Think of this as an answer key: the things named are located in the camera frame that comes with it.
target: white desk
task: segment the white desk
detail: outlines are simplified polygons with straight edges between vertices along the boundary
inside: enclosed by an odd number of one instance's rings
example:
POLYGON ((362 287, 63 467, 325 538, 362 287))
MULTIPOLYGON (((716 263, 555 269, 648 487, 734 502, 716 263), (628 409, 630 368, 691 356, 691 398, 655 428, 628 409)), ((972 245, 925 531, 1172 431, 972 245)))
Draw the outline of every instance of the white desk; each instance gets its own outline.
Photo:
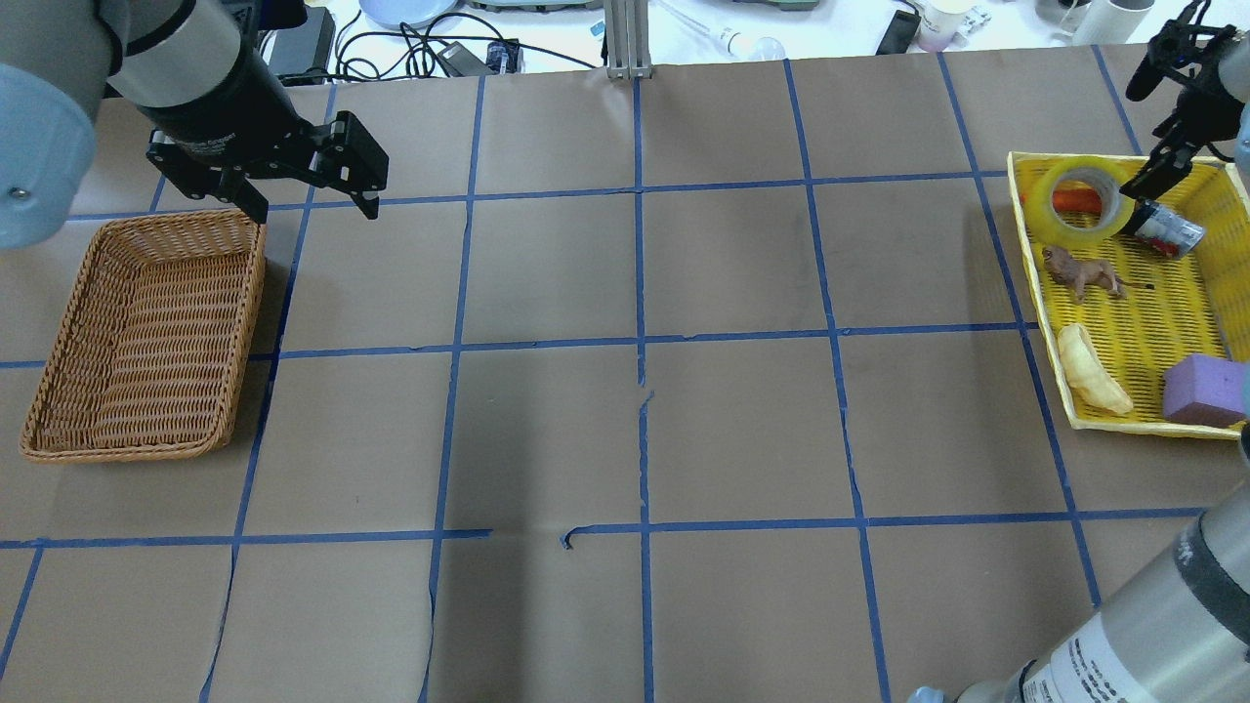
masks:
MULTIPOLYGON (((885 33, 890 18, 906 6, 898 0, 820 0, 810 11, 782 11, 771 5, 732 3, 730 0, 670 0, 689 15, 709 26, 732 26, 762 36, 780 40, 791 59, 822 56, 871 55, 885 33)), ((1132 43, 1146 41, 1164 21, 1176 16, 1188 0, 1158 0, 1138 31, 1132 43)), ((324 3, 334 13, 338 26, 342 26, 356 14, 358 0, 329 0, 324 3)), ((1068 39, 1058 33, 1054 24, 1038 16, 1036 0, 979 0, 992 15, 990 23, 972 34, 965 46, 951 50, 1019 49, 1062 46, 1068 39)), ((505 36, 520 39, 525 44, 544 46, 576 56, 591 64, 600 64, 600 39, 591 34, 591 26, 601 21, 602 10, 559 10, 548 14, 506 10, 490 13, 466 10, 485 18, 505 36)), ((714 64, 729 61, 709 40, 682 26, 668 10, 652 4, 649 9, 651 60, 655 64, 714 64)), ((1235 24, 1250 26, 1250 9, 1244 0, 1215 0, 1208 13, 1206 24, 1235 24)), ((349 34, 379 30, 378 25, 361 18, 349 34)), ((438 34, 479 35, 485 28, 476 23, 454 18, 439 23, 438 34)), ((484 41, 466 43, 479 56, 484 56, 484 41)), ((912 51, 919 51, 912 46, 912 51)), ((352 44, 349 55, 374 60, 385 69, 402 55, 404 43, 398 38, 365 38, 352 44)), ((525 73, 546 73, 576 69, 574 64, 538 51, 524 54, 525 73)))

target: clear packing tape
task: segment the clear packing tape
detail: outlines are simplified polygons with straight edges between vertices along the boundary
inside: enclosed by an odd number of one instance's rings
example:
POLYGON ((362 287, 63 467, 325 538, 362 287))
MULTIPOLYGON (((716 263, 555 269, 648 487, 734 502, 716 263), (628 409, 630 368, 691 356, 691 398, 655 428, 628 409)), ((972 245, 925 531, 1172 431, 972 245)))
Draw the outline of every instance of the clear packing tape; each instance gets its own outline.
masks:
POLYGON ((1071 156, 1055 164, 1029 191, 1024 204, 1029 231, 1045 244, 1065 249, 1089 249, 1124 229, 1132 216, 1132 200, 1120 194, 1128 180, 1125 170, 1099 156, 1071 156), (1075 226, 1065 221, 1054 206, 1055 191, 1064 183, 1082 183, 1098 193, 1102 211, 1094 226, 1075 226))

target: purple sponge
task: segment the purple sponge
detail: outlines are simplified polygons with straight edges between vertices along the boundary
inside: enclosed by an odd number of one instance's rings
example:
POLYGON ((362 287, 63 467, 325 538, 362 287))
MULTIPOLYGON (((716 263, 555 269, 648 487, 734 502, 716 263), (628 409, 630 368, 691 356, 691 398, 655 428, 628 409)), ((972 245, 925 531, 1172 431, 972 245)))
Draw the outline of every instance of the purple sponge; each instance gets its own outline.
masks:
POLYGON ((1246 418, 1241 400, 1246 367, 1190 354, 1164 372, 1164 418, 1188 425, 1229 427, 1246 418))

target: toy banana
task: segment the toy banana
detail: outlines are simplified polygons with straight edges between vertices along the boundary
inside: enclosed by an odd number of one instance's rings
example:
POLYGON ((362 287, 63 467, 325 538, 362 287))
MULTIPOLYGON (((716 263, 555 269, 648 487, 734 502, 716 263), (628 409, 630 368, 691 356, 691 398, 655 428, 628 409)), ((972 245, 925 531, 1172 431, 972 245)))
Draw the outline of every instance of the toy banana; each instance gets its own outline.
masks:
POLYGON ((1080 393, 1086 403, 1118 415, 1132 410, 1132 399, 1099 362, 1085 325, 1074 323, 1059 330, 1058 344, 1059 363, 1064 367, 1068 385, 1080 393))

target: phone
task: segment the phone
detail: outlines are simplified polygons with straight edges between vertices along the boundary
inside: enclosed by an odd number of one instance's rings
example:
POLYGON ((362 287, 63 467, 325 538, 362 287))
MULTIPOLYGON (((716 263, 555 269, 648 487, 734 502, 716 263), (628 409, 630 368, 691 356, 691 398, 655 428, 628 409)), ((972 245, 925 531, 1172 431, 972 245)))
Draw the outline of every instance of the phone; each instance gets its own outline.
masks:
POLYGON ((881 38, 881 45, 876 48, 876 55, 906 54, 908 46, 911 46, 911 40, 916 38, 919 29, 920 15, 895 10, 894 20, 890 21, 890 26, 885 28, 885 36, 881 38))

